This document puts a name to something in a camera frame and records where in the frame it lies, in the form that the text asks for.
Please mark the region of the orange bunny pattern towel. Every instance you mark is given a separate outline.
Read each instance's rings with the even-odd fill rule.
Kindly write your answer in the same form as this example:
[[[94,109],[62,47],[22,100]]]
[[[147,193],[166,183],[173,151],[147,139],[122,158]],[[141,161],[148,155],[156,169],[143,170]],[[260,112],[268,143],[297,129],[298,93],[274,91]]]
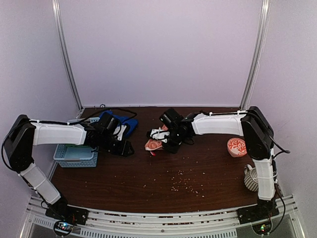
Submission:
[[[163,130],[168,130],[168,128],[163,125],[162,127],[159,127]],[[145,150],[148,151],[152,156],[155,156],[155,152],[162,150],[162,142],[161,141],[156,141],[156,140],[152,140],[148,138],[148,141],[146,142],[145,146],[144,146]]]

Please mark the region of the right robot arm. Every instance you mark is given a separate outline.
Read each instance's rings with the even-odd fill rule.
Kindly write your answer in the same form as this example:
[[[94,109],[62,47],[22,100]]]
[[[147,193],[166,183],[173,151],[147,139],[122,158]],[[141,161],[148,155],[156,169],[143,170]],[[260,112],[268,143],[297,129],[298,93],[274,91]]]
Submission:
[[[151,132],[151,138],[162,142],[164,150],[176,153],[182,143],[195,135],[231,134],[244,138],[248,156],[253,160],[258,176],[258,202],[254,215],[264,219],[273,211],[277,168],[274,132],[261,110],[252,106],[245,111],[212,113],[200,111],[185,117],[170,108],[160,116],[167,130]]]

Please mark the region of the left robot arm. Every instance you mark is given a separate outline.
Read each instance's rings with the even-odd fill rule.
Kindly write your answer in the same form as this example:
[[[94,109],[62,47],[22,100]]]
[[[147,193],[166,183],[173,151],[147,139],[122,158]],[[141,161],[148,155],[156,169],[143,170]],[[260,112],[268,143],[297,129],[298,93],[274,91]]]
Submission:
[[[124,137],[126,128],[121,121],[108,113],[97,120],[86,119],[59,122],[30,119],[19,115],[4,137],[0,154],[4,164],[30,184],[60,220],[71,216],[67,199],[52,184],[36,164],[36,158],[47,149],[48,158],[58,144],[103,149],[111,154],[128,157],[134,154],[129,140]]]

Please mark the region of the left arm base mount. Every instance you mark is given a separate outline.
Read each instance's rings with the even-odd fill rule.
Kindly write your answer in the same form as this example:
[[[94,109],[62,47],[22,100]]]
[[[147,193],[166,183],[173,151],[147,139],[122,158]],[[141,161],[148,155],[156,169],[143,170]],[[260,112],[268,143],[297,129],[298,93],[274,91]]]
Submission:
[[[87,209],[67,206],[64,215],[57,213],[53,208],[47,208],[45,215],[56,219],[53,224],[53,231],[57,236],[65,237],[70,235],[76,226],[86,224],[89,211]]]

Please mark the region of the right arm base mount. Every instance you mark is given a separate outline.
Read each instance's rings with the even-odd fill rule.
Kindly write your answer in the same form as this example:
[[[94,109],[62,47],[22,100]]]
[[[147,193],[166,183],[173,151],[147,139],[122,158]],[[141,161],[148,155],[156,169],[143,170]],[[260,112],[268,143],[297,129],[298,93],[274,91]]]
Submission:
[[[255,234],[267,236],[273,230],[272,217],[279,215],[278,208],[273,208],[268,211],[266,208],[261,208],[259,205],[239,208],[237,216],[240,225],[249,224]]]

